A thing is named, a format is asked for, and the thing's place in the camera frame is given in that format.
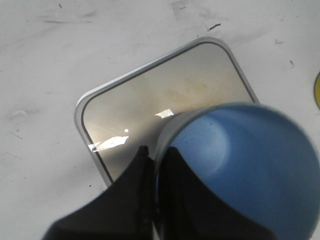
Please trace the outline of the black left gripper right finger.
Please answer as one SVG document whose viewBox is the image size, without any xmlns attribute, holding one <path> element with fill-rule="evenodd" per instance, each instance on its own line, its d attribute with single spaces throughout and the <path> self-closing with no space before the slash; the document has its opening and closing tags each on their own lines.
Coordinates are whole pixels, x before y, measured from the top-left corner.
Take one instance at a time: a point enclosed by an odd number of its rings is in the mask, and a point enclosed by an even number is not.
<svg viewBox="0 0 320 240">
<path fill-rule="evenodd" d="M 274 240 L 271 230 L 211 192 L 175 147 L 161 161 L 157 231 L 162 240 Z"/>
</svg>

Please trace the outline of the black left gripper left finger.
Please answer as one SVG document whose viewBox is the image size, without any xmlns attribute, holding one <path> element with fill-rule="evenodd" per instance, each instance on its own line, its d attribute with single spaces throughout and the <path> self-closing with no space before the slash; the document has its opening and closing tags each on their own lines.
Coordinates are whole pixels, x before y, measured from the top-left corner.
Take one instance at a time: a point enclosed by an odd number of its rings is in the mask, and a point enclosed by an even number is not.
<svg viewBox="0 0 320 240">
<path fill-rule="evenodd" d="M 122 175 L 96 199 L 55 221 L 44 240 L 151 240 L 153 160 L 140 146 Z"/>
</svg>

